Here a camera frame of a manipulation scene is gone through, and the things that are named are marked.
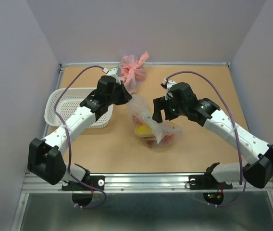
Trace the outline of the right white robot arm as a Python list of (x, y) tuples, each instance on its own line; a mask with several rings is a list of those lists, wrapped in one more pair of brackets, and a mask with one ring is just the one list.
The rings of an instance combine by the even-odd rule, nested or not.
[(185, 116), (201, 127), (218, 135), (237, 151), (239, 163), (214, 163), (206, 169), (205, 185), (214, 188), (227, 181), (244, 180), (256, 188), (264, 188), (273, 177), (273, 143), (269, 144), (252, 135), (233, 122), (215, 102), (208, 98), (198, 99), (189, 84), (164, 80), (161, 86), (166, 95), (153, 100), (153, 120), (165, 120)]

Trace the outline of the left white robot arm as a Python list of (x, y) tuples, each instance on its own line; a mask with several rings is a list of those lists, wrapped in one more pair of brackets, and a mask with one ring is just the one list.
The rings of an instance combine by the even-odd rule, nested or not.
[(61, 180), (72, 181), (80, 190), (89, 186), (87, 171), (81, 166), (65, 163), (63, 155), (72, 150), (72, 142), (97, 122), (111, 105), (123, 105), (132, 99), (116, 75), (104, 75), (97, 87), (80, 103), (73, 114), (43, 139), (35, 138), (29, 144), (27, 169), (55, 185)]

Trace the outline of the clear plastic fruit bag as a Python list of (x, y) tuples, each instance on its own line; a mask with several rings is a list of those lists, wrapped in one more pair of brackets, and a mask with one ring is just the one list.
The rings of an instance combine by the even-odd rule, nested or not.
[(172, 145), (182, 137), (182, 128), (177, 124), (170, 121), (158, 123), (152, 119), (153, 112), (144, 97), (133, 95), (126, 107), (135, 135), (149, 149)]

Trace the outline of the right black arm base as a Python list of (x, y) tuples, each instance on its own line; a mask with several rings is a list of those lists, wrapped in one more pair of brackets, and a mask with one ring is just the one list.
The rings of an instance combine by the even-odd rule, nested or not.
[(223, 207), (224, 190), (233, 188), (232, 183), (217, 182), (216, 179), (209, 175), (190, 175), (185, 183), (185, 188), (190, 190), (203, 191), (205, 202), (216, 207)]

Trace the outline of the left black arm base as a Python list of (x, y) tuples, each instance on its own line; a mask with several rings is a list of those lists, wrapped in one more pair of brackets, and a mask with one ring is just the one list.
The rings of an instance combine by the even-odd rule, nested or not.
[(75, 208), (93, 209), (106, 202), (107, 195), (104, 191), (106, 184), (104, 175), (91, 175), (89, 181), (84, 184), (73, 181), (64, 181), (61, 190), (72, 193), (72, 203)]

